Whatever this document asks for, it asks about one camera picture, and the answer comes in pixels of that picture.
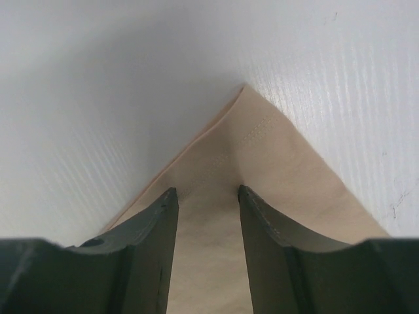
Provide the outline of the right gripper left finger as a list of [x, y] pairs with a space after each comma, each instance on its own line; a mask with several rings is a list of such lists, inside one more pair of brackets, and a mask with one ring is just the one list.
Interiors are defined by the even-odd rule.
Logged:
[[2, 313], [165, 313], [178, 221], [169, 188], [78, 247], [1, 241]]

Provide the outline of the beige t shirt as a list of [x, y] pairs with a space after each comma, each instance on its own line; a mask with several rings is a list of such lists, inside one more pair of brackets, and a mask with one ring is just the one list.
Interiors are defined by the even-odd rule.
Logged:
[[322, 235], [357, 243], [387, 237], [280, 110], [244, 86], [110, 223], [177, 190], [179, 218], [168, 313], [251, 313], [238, 189]]

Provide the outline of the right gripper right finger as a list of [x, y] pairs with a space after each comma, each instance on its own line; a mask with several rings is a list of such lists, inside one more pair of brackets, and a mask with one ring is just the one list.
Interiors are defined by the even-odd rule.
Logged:
[[418, 240], [348, 244], [238, 191], [255, 313], [417, 313]]

